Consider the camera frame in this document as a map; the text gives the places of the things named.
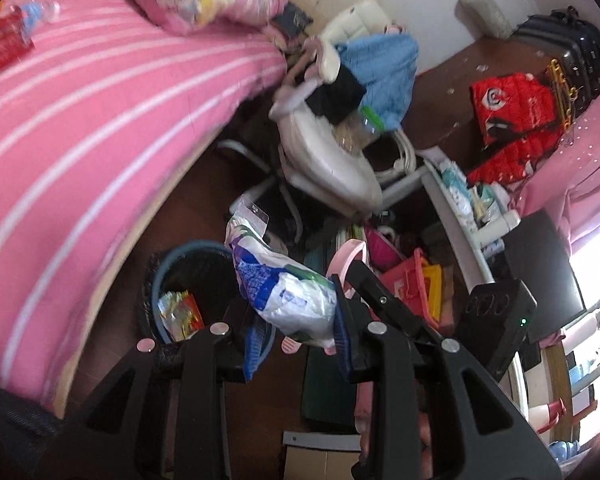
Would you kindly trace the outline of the blue white plastic bag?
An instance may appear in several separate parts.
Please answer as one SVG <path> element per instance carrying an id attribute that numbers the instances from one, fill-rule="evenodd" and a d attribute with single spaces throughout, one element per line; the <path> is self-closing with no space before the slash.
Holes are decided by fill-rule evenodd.
<path id="1" fill-rule="evenodd" d="M 264 240 L 268 215 L 253 203 L 236 206 L 225 232 L 242 296 L 257 315 L 290 340 L 327 354 L 336 351 L 334 284 Z"/>

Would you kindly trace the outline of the pink plastic clip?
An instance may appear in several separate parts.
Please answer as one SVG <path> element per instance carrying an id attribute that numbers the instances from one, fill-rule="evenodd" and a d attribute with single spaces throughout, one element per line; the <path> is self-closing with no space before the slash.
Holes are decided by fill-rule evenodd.
<path id="1" fill-rule="evenodd" d="M 327 268 L 328 276 L 336 274 L 339 278 L 340 285 L 344 292 L 344 296 L 347 299 L 353 298 L 355 292 L 353 287 L 346 281 L 347 272 L 352 263 L 356 260 L 368 263 L 368 250 L 366 242 L 362 240 L 347 240 L 337 251 L 336 254 L 330 260 Z M 284 337 L 280 348 L 282 348 L 285 354 L 295 354 L 300 350 L 302 344 L 300 342 L 291 339 L 290 337 Z M 333 344 L 327 349 L 323 349 L 328 356 L 334 356 L 336 354 L 336 347 Z"/>

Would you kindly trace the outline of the clear plastic water bottle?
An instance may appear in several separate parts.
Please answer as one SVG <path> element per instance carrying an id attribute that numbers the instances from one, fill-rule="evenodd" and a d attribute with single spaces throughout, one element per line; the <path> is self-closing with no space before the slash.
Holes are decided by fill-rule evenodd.
<path id="1" fill-rule="evenodd" d="M 29 28 L 40 23 L 55 23 L 61 14 L 61 5 L 57 0 L 24 0 L 20 9 L 24 24 Z"/>

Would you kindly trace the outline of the blue trash bin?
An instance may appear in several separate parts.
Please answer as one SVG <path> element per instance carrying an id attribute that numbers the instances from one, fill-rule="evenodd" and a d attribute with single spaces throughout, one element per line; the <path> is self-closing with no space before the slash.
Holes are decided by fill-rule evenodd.
<path id="1" fill-rule="evenodd" d="M 140 286 L 136 315 L 140 333 L 163 348 L 161 362 L 180 362 L 181 344 L 163 324 L 159 300 L 170 292 L 193 297 L 207 326 L 225 322 L 232 329 L 233 352 L 226 362 L 249 382 L 273 348 L 275 328 L 264 322 L 239 291 L 230 251 L 212 240 L 193 240 L 150 256 Z"/>

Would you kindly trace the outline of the red plastic basket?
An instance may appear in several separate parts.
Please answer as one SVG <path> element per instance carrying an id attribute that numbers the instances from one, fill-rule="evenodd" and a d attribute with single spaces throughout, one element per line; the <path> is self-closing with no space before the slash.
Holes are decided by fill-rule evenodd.
<path id="1" fill-rule="evenodd" d="M 420 248 L 393 269 L 382 274 L 381 283 L 414 315 L 438 328 L 442 313 L 443 271 L 432 264 Z"/>

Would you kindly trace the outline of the white shelf rack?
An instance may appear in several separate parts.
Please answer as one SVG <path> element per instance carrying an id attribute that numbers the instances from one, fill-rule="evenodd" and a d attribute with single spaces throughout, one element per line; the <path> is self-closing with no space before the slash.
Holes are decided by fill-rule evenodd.
<path id="1" fill-rule="evenodd" d="M 492 194 L 492 200 L 483 200 L 441 148 L 435 146 L 416 154 L 424 160 L 422 184 L 451 243 L 467 289 L 492 283 L 483 249 L 516 229 L 520 215 L 503 206 L 496 194 Z"/>

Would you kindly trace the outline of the red padded jacket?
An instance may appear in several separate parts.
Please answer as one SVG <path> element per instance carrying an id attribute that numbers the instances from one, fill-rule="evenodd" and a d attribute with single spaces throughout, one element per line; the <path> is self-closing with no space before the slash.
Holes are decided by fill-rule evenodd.
<path id="1" fill-rule="evenodd" d="M 489 77 L 469 89 L 483 155 L 468 181 L 509 185 L 528 178 L 564 133 L 550 86 L 530 73 Z"/>

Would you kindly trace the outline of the white pink baby chair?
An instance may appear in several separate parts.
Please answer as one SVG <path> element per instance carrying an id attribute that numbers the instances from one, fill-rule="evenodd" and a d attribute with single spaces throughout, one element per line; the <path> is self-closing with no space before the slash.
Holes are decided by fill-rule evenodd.
<path id="1" fill-rule="evenodd" d="M 376 0 L 361 0 L 337 14 L 318 35 L 306 40 L 299 61 L 276 92 L 268 114 L 279 132 L 280 167 L 270 167 L 237 141 L 219 143 L 221 148 L 243 154 L 268 173 L 265 181 L 236 198 L 230 212 L 255 203 L 274 185 L 279 186 L 294 216 L 299 211 L 286 184 L 347 218 L 387 209 L 416 190 L 426 170 L 416 167 L 413 145 L 402 129 L 390 133 L 400 153 L 394 170 L 376 172 L 364 155 L 353 155 L 340 148 L 332 135 L 334 127 L 327 119 L 316 117 L 306 105 L 306 98 L 313 91 L 336 80 L 340 59 L 335 44 L 392 28 L 391 18 Z"/>

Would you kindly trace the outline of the black suitcase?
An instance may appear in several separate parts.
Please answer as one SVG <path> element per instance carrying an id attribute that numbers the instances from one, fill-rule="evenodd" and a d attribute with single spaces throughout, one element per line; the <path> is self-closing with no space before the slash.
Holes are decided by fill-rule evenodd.
<path id="1" fill-rule="evenodd" d="M 574 6 L 531 15 L 514 30 L 513 37 L 556 58 L 568 88 L 576 90 L 574 117 L 581 116 L 600 96 L 600 30 L 580 18 Z"/>

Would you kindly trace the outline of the blue cloth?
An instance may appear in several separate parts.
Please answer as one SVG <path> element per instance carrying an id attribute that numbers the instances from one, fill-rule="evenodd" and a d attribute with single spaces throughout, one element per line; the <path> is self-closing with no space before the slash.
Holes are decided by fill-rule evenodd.
<path id="1" fill-rule="evenodd" d="M 336 44 L 340 62 L 362 84 L 360 112 L 371 112 L 382 130 L 400 127 L 412 102 L 419 55 L 407 32 L 377 34 Z"/>

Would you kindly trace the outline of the pink striped bed sheet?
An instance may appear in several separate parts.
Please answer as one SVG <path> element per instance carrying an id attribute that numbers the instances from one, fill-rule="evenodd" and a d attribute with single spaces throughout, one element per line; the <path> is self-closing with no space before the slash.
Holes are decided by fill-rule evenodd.
<path id="1" fill-rule="evenodd" d="M 126 256 L 286 64 L 237 25 L 178 37 L 129 0 L 53 2 L 58 20 L 0 71 L 0 387 L 62 415 Z"/>

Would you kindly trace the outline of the red snack wrapper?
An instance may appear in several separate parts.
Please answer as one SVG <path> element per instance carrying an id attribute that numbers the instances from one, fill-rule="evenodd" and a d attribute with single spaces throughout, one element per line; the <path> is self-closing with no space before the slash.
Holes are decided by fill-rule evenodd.
<path id="1" fill-rule="evenodd" d="M 33 48 L 25 18 L 26 14 L 19 6 L 0 16 L 0 70 Z"/>

